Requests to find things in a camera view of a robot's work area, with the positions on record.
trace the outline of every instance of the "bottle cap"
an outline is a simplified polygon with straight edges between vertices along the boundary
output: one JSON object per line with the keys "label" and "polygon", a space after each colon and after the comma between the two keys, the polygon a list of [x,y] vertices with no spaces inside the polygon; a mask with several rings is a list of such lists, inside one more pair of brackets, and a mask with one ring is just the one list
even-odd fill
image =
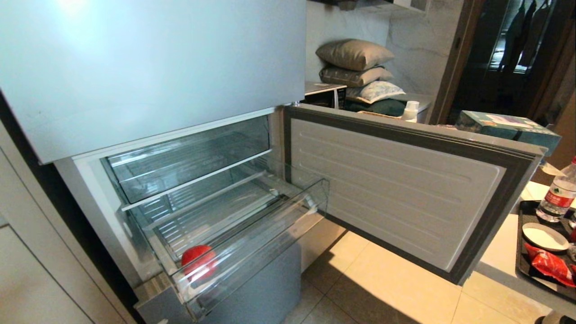
{"label": "bottle cap", "polygon": [[418,111],[418,106],[420,106],[420,102],[418,101],[408,101],[406,103],[406,108],[404,110],[410,111]]}

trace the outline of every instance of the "dark green cushion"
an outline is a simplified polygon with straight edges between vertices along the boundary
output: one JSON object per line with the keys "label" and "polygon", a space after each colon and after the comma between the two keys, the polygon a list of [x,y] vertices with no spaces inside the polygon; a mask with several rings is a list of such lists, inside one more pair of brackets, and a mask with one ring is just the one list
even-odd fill
{"label": "dark green cushion", "polygon": [[394,99],[384,99],[373,104],[359,103],[357,101],[346,100],[344,105],[346,110],[358,112],[360,110],[375,112],[377,114],[388,116],[402,116],[406,103]]}

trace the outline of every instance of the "transparent drawer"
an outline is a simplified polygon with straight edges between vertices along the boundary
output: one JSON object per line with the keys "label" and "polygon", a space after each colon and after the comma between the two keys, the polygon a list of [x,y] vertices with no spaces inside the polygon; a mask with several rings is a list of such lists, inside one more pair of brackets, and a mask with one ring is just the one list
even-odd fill
{"label": "transparent drawer", "polygon": [[259,157],[128,212],[200,320],[320,221],[327,198],[326,180]]}
{"label": "transparent drawer", "polygon": [[266,116],[103,159],[126,204],[177,187],[270,149]]}

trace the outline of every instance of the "open freezer door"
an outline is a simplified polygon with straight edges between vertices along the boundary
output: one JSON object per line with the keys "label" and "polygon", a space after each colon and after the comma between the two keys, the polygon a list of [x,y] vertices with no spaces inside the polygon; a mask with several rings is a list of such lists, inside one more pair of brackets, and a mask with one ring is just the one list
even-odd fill
{"label": "open freezer door", "polygon": [[286,162],[330,180],[328,219],[460,285],[543,156],[525,143],[306,104],[285,109],[284,128]]}

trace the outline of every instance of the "white bottle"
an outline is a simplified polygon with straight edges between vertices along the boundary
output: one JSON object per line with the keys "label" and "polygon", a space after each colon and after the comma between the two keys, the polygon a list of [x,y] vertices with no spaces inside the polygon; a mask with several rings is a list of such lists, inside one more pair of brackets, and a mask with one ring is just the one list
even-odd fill
{"label": "white bottle", "polygon": [[408,101],[406,103],[406,108],[404,109],[404,114],[402,115],[402,120],[406,120],[407,122],[411,123],[417,122],[418,106],[420,106],[418,101]]}
{"label": "white bottle", "polygon": [[564,175],[557,175],[540,202],[536,214],[543,220],[553,223],[560,221],[576,197],[576,156],[572,163],[562,169]]}

